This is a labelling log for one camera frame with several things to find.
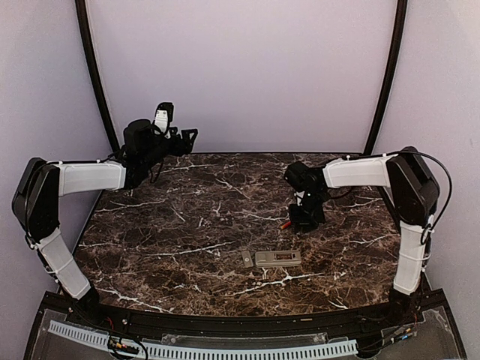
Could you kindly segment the red battery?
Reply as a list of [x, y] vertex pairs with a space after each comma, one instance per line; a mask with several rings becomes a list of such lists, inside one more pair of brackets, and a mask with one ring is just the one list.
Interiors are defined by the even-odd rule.
[[281, 228], [282, 230], [285, 230], [285, 229], [287, 229], [288, 227], [290, 227], [291, 225], [292, 225], [292, 222], [291, 222], [291, 221], [288, 221], [288, 222], [282, 224], [280, 228]]

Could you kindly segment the grey battery cover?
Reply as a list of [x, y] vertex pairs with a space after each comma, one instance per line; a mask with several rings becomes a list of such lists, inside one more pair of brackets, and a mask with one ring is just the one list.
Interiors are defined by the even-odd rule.
[[250, 267], [254, 266], [252, 258], [251, 258], [251, 253], [248, 250], [243, 250], [241, 252], [241, 257], [242, 257], [244, 266], [246, 268], [250, 268]]

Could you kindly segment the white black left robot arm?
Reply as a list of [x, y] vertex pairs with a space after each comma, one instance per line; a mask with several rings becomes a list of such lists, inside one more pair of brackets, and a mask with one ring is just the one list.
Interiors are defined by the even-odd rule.
[[82, 273], [62, 237], [59, 222], [61, 197], [89, 191], [137, 188], [150, 178], [152, 168], [167, 156], [192, 152], [197, 129], [179, 130], [138, 119], [124, 129], [124, 145], [103, 160], [47, 161], [33, 157], [27, 163], [12, 200], [28, 246], [37, 252], [47, 273], [73, 300], [77, 316], [90, 327], [106, 320], [99, 295]]

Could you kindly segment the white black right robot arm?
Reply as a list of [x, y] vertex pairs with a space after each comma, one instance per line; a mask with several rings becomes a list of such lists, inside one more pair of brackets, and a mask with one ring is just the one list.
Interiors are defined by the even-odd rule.
[[296, 231], [315, 230], [326, 220], [323, 205], [332, 198], [331, 189], [388, 188], [400, 225], [393, 289], [410, 296], [419, 288], [431, 236], [445, 212], [437, 207], [440, 185], [426, 163], [433, 159], [410, 146], [386, 154], [346, 155], [318, 167], [292, 163], [283, 175], [296, 196], [289, 205], [289, 221]]

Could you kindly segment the white remote control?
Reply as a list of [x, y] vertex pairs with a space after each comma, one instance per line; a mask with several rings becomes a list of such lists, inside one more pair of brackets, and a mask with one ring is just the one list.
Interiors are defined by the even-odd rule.
[[294, 267], [302, 263], [298, 250], [257, 251], [254, 259], [260, 268]]

